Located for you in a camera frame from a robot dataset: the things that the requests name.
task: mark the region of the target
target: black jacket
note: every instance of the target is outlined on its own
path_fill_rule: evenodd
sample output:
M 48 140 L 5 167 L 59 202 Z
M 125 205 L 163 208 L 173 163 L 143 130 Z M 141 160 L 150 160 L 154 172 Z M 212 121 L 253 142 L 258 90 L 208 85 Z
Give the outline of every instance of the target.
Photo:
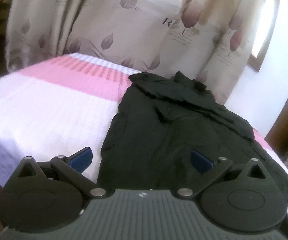
M 212 93 L 178 72 L 173 80 L 151 73 L 129 77 L 118 113 L 101 149 L 98 184 L 128 189 L 189 187 L 199 173 L 188 164 L 196 150 L 246 164 L 258 158 L 288 202 L 288 176 L 254 140 L 240 116 L 215 102 Z

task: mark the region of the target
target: beige curtain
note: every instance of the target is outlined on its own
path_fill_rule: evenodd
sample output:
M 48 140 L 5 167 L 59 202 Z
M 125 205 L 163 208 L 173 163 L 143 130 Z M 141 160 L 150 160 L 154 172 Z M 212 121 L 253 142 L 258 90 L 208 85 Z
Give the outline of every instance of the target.
M 13 0 L 9 71 L 80 52 L 170 78 L 225 103 L 251 53 L 265 0 Z

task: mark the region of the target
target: pink stripe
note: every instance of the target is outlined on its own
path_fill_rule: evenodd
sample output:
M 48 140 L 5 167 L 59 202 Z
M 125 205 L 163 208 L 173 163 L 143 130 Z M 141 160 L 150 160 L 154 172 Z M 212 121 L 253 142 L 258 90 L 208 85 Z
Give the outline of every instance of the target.
M 47 60 L 47 62 L 55 63 L 57 60 L 58 60 L 58 58 L 54 57 L 54 58 L 51 58 L 51 59 Z
M 64 62 L 68 61 L 70 58 L 71 58 L 71 57 L 68 56 L 68 55 L 64 55 L 64 56 L 62 56 L 62 57 L 56 57 L 56 58 L 54 58 L 54 61 L 52 61 L 52 63 L 59 65 L 59 64 L 62 64 L 62 63 L 64 63 Z
M 79 60 L 77 58 L 71 57 L 70 59 L 67 59 L 66 62 L 61 63 L 61 65 L 63 64 L 63 67 L 69 67 L 76 61 L 79 61 Z
M 90 72 L 90 70 L 94 67 L 95 65 L 94 64 L 91 64 L 89 66 L 89 68 L 84 72 L 85 74 L 88 74 Z
M 85 62 L 77 71 L 81 72 L 87 65 L 91 65 L 91 63 Z
M 71 60 L 71 57 L 66 60 L 69 60 L 71 65 L 74 63 L 72 65 L 74 69 L 65 67 L 69 65 L 68 63 L 58 64 L 58 62 L 62 62 L 61 58 L 61 61 L 55 61 L 55 64 L 45 61 L 24 68 L 19 73 L 111 101 L 120 101 L 127 88 L 131 85 L 131 81 L 128 79 L 129 75 L 118 70 L 90 63 L 85 64 L 84 61 L 78 59 Z M 76 66 L 82 64 L 83 68 L 88 66 L 86 73 L 93 66 L 95 68 L 91 74 L 85 74 L 76 68 Z M 117 75 L 120 75 L 119 80 L 114 80 Z
M 108 72 L 107 72 L 107 75 L 106 75 L 106 79 L 110 80 L 111 75 L 112 75 L 112 69 L 110 68 L 110 69 L 108 69 Z
M 269 144 L 265 141 L 265 139 L 259 134 L 257 130 L 253 128 L 255 140 L 265 149 L 273 150 Z

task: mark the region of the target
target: blue plastic part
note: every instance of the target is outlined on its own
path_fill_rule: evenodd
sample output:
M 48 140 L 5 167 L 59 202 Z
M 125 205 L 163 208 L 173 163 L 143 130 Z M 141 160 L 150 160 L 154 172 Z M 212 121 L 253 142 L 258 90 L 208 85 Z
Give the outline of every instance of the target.
M 93 152 L 91 148 L 87 147 L 75 153 L 72 157 L 73 158 L 69 160 L 68 165 L 77 172 L 82 173 L 88 166 L 91 165 L 93 160 Z
M 191 152 L 191 164 L 201 175 L 214 168 L 214 163 L 196 150 Z

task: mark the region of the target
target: circular cover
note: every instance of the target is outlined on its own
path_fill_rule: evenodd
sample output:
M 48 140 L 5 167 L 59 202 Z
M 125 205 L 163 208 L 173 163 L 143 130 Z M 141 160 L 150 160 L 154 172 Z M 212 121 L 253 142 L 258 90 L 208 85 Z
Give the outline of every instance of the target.
M 43 179 L 22 178 L 12 191 L 0 194 L 0 219 L 21 232 L 51 231 L 71 223 L 83 208 L 81 193 L 72 185 Z
M 274 229 L 287 211 L 286 201 L 278 191 L 233 181 L 206 189 L 201 195 L 200 207 L 216 224 L 243 233 Z

